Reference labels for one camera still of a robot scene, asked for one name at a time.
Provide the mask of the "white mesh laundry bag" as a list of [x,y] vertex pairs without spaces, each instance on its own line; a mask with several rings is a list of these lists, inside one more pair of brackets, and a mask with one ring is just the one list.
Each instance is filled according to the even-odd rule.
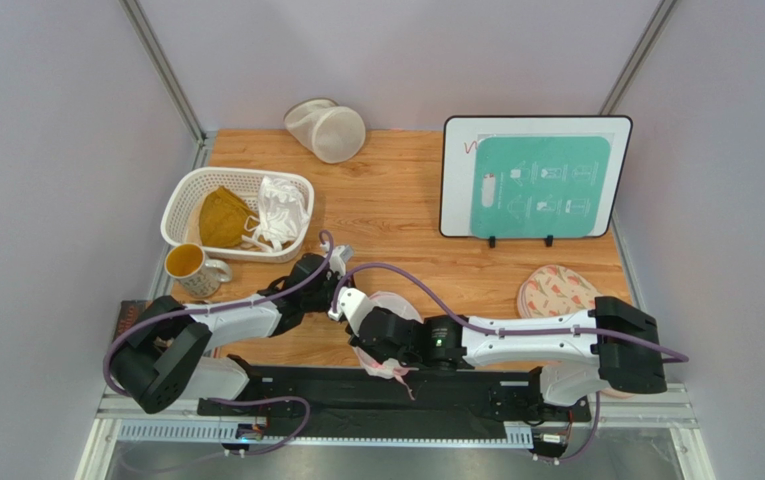
[[350,345],[367,374],[395,381],[415,401],[405,377],[410,366],[422,360],[417,346],[422,317],[411,303],[392,292],[379,291],[368,300],[370,310],[351,334]]

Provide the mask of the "white bra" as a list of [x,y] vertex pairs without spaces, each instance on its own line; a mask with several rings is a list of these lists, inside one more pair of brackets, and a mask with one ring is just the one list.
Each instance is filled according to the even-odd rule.
[[242,242],[267,253],[293,244],[310,223],[305,197],[283,177],[263,177],[257,208],[257,215],[251,215],[244,225],[251,231],[242,236]]

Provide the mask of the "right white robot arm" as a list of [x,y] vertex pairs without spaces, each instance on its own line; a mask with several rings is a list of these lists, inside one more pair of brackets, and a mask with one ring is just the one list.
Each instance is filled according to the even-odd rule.
[[635,395],[667,389],[656,320],[615,297],[598,297],[589,310],[519,320],[442,315],[417,321],[357,289],[341,293],[337,307],[351,346],[382,365],[454,372],[538,362],[531,383],[542,402],[559,407],[606,388]]

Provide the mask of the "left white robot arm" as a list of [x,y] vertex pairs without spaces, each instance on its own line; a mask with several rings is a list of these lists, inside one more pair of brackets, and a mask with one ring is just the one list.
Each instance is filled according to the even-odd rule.
[[249,382],[245,367],[210,352],[282,335],[306,315],[327,311],[352,255],[347,245],[325,255],[305,254],[289,275],[239,301],[182,304],[170,295],[154,300],[111,344],[103,361],[108,385],[147,414],[179,399],[238,398]]

